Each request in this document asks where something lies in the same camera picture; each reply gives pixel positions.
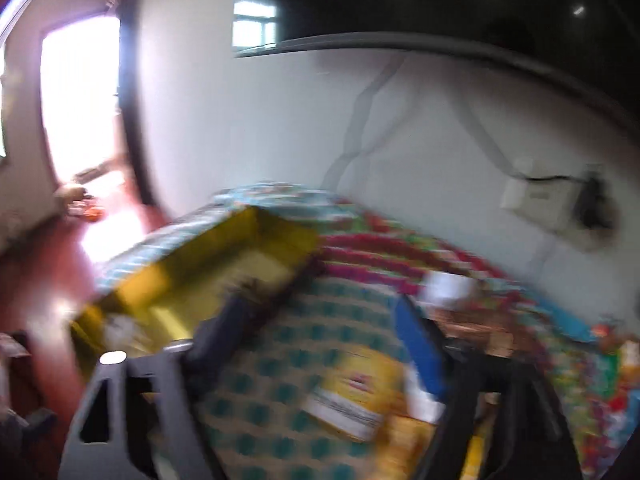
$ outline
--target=bright doorway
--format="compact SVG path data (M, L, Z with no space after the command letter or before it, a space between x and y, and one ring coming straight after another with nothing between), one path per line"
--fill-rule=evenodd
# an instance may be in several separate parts
M60 184L85 184L123 155L119 63L120 21L112 16L75 22L42 42L42 121Z

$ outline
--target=blue gripper pad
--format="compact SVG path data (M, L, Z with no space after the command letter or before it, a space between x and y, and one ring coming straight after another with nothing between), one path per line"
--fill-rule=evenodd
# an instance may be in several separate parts
M447 392L444 335L433 321L422 318L407 296L398 297L393 318L396 335L409 352L424 388L443 401Z

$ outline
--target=patterned cloth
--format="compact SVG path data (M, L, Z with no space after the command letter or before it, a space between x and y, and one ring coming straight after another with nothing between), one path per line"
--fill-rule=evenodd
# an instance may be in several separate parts
M584 323L482 258L322 190L266 183L220 194L210 205L112 260L98 280L98 290L108 292L128 274L244 205L267 208L324 235L329 278L295 298L293 306L263 331L258 348L239 352L221 385L199 407L212 445L232 478L262 480L267 474L284 474L291 480L311 480L321 463L336 480L363 478L367 447L321 430L299 413L299 406L348 340L380 345L405 358L388 320L388 298L398 292L416 294L424 271L432 268L478 278L488 293L482 306L512 312L535 336L535 357L561 399L585 478L599 476L626 442L628 435L614 431L606 402L590 392L593 351L565 336L585 340L589 330ZM353 318L355 312L362 318Z

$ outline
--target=red floor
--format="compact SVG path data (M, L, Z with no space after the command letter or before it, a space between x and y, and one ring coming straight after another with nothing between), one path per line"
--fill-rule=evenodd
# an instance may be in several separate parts
M0 258L0 332L27 331L36 384L60 418L49 442L33 453L34 467L47 478L56 477L57 455L83 389L66 323L94 293L101 263L166 224L158 209L133 196L120 186L105 197L107 216L100 222L52 220L20 253Z

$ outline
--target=yellow tray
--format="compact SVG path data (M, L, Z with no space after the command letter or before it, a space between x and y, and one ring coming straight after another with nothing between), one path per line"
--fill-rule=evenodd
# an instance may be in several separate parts
M309 264L318 249L313 229L248 206L88 304L70 323L76 359L85 379L107 348L109 314L134 318L156 352L172 340L191 338L199 322L214 317L225 292L258 279L276 296Z

